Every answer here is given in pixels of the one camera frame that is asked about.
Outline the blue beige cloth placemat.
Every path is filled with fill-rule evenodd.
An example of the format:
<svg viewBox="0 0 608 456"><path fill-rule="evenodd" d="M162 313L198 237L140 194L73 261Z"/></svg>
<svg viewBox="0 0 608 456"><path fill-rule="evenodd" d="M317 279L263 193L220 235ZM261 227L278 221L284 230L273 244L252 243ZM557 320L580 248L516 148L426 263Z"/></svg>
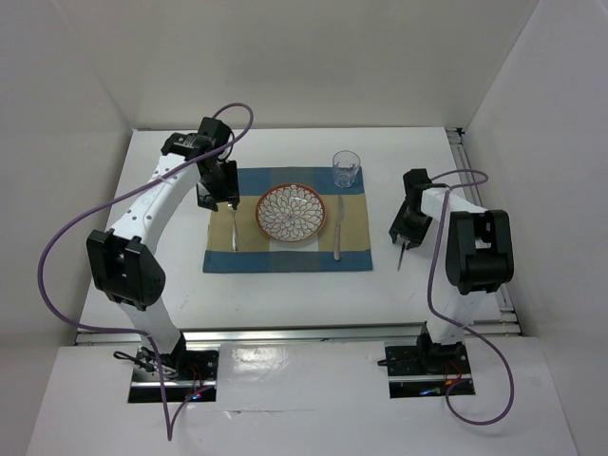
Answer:
<svg viewBox="0 0 608 456"><path fill-rule="evenodd" d="M365 272L372 268L364 178L337 186L330 167L238 171L240 203L210 217L206 274Z"/></svg>

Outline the front aluminium rail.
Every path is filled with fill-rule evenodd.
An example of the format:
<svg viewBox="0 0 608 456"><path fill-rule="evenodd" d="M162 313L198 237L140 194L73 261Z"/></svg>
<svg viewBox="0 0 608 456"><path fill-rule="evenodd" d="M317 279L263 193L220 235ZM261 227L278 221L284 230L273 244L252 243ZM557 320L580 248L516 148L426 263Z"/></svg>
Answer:
<svg viewBox="0 0 608 456"><path fill-rule="evenodd" d="M519 336L522 330L514 313L504 313L500 321L483 321L473 325L474 331L488 336ZM221 344L227 342L282 343L302 341L353 341L390 340L416 338L421 324L325 326L308 328L271 329L223 329L204 331L184 331L184 338L190 344ZM136 344L140 338L135 334L105 334L81 332L76 336L76 346Z"/></svg>

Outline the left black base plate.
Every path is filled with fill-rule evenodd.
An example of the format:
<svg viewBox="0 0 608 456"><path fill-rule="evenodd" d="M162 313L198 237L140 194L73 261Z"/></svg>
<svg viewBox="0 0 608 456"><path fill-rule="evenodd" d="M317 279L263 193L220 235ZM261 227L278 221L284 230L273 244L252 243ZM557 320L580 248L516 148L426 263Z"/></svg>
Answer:
<svg viewBox="0 0 608 456"><path fill-rule="evenodd" d="M136 355L114 351L117 360L132 364L130 389L127 401L130 404L152 404L162 401L158 366L150 353L139 350ZM191 396L191 402L215 402L217 399L217 376L219 351L186 351L181 364L176 368L162 366L168 403L180 403Z"/></svg>

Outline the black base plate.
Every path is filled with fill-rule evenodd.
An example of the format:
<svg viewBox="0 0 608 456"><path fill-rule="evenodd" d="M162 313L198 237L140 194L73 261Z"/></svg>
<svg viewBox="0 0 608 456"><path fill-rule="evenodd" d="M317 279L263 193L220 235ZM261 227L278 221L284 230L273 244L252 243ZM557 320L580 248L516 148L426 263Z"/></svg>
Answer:
<svg viewBox="0 0 608 456"><path fill-rule="evenodd" d="M132 364L130 389L127 401L130 404L152 404L162 401L158 366L150 353L139 350L136 355L114 351L117 360ZM191 396L191 402L215 402L217 399L217 376L219 351L186 351L181 364L176 368L162 366L168 403L180 403Z"/></svg>
<svg viewBox="0 0 608 456"><path fill-rule="evenodd" d="M376 365L387 372L391 399L441 397L449 388L454 396L476 394L464 345L439 358L414 346L386 346Z"/></svg>

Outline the floral patterned brown-rim plate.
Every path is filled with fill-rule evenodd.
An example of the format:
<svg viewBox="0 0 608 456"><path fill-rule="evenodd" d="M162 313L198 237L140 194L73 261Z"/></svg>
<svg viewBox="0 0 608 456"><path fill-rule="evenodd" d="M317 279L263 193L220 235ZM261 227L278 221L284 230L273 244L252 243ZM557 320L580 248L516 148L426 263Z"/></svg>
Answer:
<svg viewBox="0 0 608 456"><path fill-rule="evenodd" d="M287 183L260 197L255 216L257 226L270 239L296 243L318 234L326 220L326 207L311 187Z"/></svg>

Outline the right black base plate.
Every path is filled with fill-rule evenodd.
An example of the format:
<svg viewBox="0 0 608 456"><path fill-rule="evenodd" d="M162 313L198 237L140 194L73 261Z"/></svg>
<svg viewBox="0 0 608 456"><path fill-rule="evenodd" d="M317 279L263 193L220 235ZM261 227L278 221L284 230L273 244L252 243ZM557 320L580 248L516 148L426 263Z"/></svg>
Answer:
<svg viewBox="0 0 608 456"><path fill-rule="evenodd" d="M414 346L386 346L376 365L387 372L391 399L441 397L449 388L454 396L476 394L464 345L439 358Z"/></svg>

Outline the silver fork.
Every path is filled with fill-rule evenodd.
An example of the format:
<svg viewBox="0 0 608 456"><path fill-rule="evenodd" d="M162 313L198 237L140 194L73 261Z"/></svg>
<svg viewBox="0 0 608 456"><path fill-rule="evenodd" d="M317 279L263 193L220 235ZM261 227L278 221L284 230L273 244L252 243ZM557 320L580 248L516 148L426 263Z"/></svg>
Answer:
<svg viewBox="0 0 608 456"><path fill-rule="evenodd" d="M237 226L237 207L233 203L228 204L232 219L232 250L238 251L238 226Z"/></svg>

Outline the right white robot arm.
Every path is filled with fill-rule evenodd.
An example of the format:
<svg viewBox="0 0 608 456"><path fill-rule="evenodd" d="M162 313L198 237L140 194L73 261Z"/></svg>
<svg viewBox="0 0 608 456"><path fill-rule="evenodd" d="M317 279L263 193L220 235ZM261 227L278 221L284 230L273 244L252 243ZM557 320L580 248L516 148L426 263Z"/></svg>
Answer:
<svg viewBox="0 0 608 456"><path fill-rule="evenodd" d="M447 229L438 259L453 286L451 297L433 306L414 351L419 369L436 372L464 353L465 327L483 296L497 292L514 274L509 217L503 210L448 197L447 186L431 182L422 170L407 172L403 181L406 197L389 228L391 241L405 252L421 246L434 220Z"/></svg>

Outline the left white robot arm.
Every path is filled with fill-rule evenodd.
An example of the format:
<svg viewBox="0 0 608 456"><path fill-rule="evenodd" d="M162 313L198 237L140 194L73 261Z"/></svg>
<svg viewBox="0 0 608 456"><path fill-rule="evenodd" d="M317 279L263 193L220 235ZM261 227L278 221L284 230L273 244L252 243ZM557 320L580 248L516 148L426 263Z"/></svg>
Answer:
<svg viewBox="0 0 608 456"><path fill-rule="evenodd" d="M238 207L236 162L222 154L203 156L233 138L230 128L172 134L150 178L153 187L139 194L106 231L94 230L86 240L96 289L143 333L145 362L167 379L186 371L188 357L184 336L162 301L166 274L155 253L169 220L191 190L197 192L200 208Z"/></svg>

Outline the silver spoon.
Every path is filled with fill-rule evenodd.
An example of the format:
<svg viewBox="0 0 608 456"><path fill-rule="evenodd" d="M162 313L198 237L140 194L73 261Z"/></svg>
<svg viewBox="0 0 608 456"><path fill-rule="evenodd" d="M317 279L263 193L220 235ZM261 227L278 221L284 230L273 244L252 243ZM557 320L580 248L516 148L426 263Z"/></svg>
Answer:
<svg viewBox="0 0 608 456"><path fill-rule="evenodd" d="M401 244L400 247L400 253L399 253L399 257L398 257L398 263L397 263L397 271L399 272L402 268L402 264L403 264L403 259L404 259L404 255L405 255L405 251L407 250L407 243L404 241Z"/></svg>

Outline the silver table knife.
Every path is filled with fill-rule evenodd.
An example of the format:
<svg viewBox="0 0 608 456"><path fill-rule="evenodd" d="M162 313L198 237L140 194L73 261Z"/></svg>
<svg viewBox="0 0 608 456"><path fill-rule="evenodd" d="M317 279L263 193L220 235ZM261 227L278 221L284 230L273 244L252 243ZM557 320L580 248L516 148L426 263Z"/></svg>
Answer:
<svg viewBox="0 0 608 456"><path fill-rule="evenodd" d="M341 260L341 229L342 223L345 217L345 205L343 196L339 195L337 200L337 216L334 227L334 240L333 240L333 259L335 261Z"/></svg>

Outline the clear drinking glass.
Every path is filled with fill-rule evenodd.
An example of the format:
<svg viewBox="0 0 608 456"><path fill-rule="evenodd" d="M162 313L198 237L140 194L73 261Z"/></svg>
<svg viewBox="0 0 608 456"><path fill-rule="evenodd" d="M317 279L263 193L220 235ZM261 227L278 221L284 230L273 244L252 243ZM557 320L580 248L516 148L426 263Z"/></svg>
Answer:
<svg viewBox="0 0 608 456"><path fill-rule="evenodd" d="M333 182L340 188L349 188L355 181L360 168L359 156L350 150L341 150L332 157Z"/></svg>

